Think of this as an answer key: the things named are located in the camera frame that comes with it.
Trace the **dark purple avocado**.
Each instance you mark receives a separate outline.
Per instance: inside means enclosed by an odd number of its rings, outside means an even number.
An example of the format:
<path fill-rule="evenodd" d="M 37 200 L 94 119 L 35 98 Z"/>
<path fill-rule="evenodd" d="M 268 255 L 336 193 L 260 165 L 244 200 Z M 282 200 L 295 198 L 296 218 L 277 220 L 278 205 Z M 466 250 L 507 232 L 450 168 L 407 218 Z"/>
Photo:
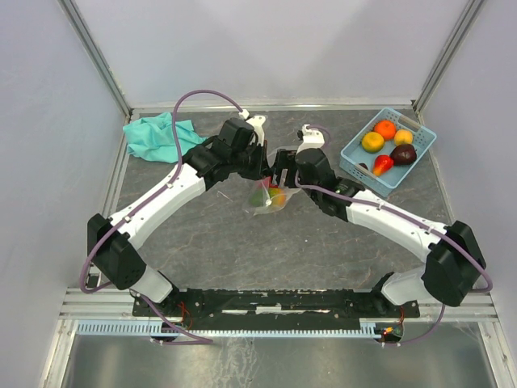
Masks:
<path fill-rule="evenodd" d="M 408 166 L 416 161 L 418 155 L 412 144 L 401 144 L 393 149 L 389 157 L 395 166 Z"/>

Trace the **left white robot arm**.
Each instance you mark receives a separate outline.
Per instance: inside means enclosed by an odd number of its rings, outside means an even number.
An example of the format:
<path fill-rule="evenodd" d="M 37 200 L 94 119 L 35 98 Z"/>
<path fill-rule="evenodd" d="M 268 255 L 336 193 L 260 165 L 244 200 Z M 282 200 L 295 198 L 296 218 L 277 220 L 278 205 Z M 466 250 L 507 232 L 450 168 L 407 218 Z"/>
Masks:
<path fill-rule="evenodd" d="M 177 310 L 176 287 L 138 251 L 177 210 L 230 175 L 249 180 L 265 175 L 265 123 L 265 116 L 228 119 L 218 135 L 190 149 L 182 164 L 141 198 L 110 217 L 97 214 L 88 221 L 88 258 L 111 285 L 145 295 L 159 314 Z"/>

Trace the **yellow orange fruit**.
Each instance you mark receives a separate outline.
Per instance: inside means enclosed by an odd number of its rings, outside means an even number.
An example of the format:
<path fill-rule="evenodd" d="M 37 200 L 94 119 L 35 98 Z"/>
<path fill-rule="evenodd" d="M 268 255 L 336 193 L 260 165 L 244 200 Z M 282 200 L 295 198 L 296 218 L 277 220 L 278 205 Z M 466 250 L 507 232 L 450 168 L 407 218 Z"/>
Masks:
<path fill-rule="evenodd" d="M 361 141 L 363 149 L 370 154 L 381 151 L 384 145 L 385 139 L 375 131 L 366 133 Z"/>

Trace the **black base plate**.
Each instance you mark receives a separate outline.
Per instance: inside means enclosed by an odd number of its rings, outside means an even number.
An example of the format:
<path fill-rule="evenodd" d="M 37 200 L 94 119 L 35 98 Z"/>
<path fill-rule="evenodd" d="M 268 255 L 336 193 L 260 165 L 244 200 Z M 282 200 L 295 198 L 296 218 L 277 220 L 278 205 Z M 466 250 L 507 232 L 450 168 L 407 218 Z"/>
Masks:
<path fill-rule="evenodd" d="M 194 330 L 358 329 L 363 318 L 399 323 L 420 316 L 416 301 L 396 306 L 376 290 L 352 289 L 186 289 L 175 290 L 154 307 L 143 297 L 134 298 L 134 316 L 153 317 L 155 310 Z"/>

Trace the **clear dotted zip bag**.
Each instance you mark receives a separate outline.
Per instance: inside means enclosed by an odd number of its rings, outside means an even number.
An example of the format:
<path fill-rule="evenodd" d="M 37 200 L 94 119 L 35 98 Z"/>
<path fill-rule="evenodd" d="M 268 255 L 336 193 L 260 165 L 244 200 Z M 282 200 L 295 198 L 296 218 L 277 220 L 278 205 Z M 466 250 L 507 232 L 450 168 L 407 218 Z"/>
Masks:
<path fill-rule="evenodd" d="M 247 217 L 279 212 L 300 191 L 285 185 L 286 174 L 286 171 L 281 172 L 280 183 L 277 183 L 275 176 L 266 176 L 253 182 L 250 194 L 242 206 Z"/>

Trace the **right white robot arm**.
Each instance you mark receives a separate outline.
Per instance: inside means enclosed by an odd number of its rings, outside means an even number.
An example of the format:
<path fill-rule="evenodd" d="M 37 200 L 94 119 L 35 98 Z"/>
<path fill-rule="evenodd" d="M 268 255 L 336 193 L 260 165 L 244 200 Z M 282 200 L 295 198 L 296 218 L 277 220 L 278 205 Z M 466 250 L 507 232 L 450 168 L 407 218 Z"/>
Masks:
<path fill-rule="evenodd" d="M 317 148 L 279 149 L 272 167 L 274 178 L 300 188 L 325 214 L 368 228 L 415 255 L 421 266 L 389 273 L 376 284 L 371 307 L 389 316 L 414 299 L 432 297 L 458 307 L 473 291 L 486 263 L 470 226 L 429 221 L 382 200 L 353 180 L 340 178 Z"/>

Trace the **red strawberry pear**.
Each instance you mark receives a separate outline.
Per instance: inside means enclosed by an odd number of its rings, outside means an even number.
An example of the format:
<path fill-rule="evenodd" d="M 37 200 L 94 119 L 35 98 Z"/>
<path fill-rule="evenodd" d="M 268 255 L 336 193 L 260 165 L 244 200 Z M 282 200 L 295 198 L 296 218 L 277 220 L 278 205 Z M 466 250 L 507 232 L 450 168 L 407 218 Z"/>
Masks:
<path fill-rule="evenodd" d="M 387 171 L 391 170 L 393 168 L 393 166 L 394 166 L 393 159 L 386 154 L 382 154 L 382 155 L 379 155 L 375 159 L 373 168 L 372 168 L 372 173 L 375 176 L 380 177 Z"/>

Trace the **orange tangerine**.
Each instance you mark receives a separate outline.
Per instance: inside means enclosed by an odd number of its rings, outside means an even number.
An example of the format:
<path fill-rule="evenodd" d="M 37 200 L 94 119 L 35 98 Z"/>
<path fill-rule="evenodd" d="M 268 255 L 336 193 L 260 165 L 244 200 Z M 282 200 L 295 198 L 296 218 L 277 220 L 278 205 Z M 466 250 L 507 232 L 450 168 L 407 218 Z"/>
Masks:
<path fill-rule="evenodd" d="M 373 131 L 380 134 L 385 141 L 391 141 L 396 135 L 397 127 L 390 120 L 380 120 L 373 127 Z"/>

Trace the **aluminium frame rail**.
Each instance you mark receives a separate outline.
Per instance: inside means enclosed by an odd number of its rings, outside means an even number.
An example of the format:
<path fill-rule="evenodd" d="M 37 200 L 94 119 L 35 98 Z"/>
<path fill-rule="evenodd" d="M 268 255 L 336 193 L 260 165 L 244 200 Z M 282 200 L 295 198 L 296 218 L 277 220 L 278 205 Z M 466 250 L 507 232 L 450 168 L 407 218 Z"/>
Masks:
<path fill-rule="evenodd" d="M 59 319 L 134 319 L 134 299 L 128 291 L 104 289 L 86 294 L 80 289 L 67 289 Z M 446 323 L 497 322 L 498 315 L 489 294 L 468 295 L 461 306 L 448 306 L 444 312 Z"/>

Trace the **light blue plastic basket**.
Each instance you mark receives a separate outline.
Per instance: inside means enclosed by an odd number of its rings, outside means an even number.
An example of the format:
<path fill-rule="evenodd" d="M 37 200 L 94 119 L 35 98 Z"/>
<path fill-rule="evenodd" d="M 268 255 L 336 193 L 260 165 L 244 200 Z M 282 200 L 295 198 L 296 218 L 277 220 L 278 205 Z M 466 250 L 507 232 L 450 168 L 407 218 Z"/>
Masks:
<path fill-rule="evenodd" d="M 393 140 L 385 141 L 383 149 L 370 154 L 361 146 L 364 135 L 373 131 L 373 127 L 380 120 L 390 120 L 399 129 L 410 130 L 414 135 L 412 145 L 416 149 L 417 159 L 408 166 L 393 166 L 382 176 L 377 177 L 372 173 L 375 159 L 382 154 L 390 155 L 396 147 Z M 340 151 L 339 166 L 346 173 L 360 181 L 363 185 L 372 189 L 380 196 L 387 197 L 397 188 L 403 179 L 414 169 L 414 166 L 422 159 L 422 156 L 431 148 L 436 140 L 436 134 L 427 127 L 402 115 L 392 108 L 382 108 Z M 359 163 L 365 163 L 369 171 L 364 170 Z"/>

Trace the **green orange mango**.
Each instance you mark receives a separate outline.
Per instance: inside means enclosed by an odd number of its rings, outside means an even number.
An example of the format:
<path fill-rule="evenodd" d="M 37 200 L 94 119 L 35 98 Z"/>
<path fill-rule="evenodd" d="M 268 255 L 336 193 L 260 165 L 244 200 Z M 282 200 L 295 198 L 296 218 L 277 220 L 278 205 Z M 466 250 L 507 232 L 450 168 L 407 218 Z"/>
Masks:
<path fill-rule="evenodd" d="M 249 205 L 252 207 L 283 207 L 287 202 L 286 191 L 282 189 L 282 193 L 272 196 L 268 193 L 268 188 L 259 187 L 250 195 Z"/>

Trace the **teal crumpled cloth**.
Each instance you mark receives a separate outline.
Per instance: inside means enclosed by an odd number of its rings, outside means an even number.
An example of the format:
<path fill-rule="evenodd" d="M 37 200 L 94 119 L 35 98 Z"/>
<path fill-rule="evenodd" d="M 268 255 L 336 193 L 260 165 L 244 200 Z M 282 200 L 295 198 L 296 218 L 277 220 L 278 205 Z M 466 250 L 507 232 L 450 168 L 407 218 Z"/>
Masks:
<path fill-rule="evenodd" d="M 182 156 L 193 147 L 201 144 L 201 137 L 190 120 L 176 122 L 176 133 Z M 123 127 L 127 152 L 147 162 L 174 164 L 179 160 L 178 149 L 172 131 L 172 115 L 163 112 L 158 116 L 143 117 Z"/>

